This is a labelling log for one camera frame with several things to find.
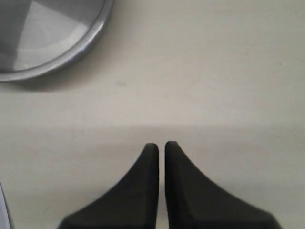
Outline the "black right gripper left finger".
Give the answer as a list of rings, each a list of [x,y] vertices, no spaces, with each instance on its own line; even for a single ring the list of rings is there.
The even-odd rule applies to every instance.
[[[126,175],[103,196],[66,216],[60,229],[154,229],[159,199],[159,149],[147,143]]]

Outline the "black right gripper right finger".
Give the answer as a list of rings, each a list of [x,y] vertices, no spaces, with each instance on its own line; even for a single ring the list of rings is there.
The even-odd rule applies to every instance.
[[[281,228],[271,213],[233,196],[205,176],[177,142],[167,142],[164,152],[171,229]]]

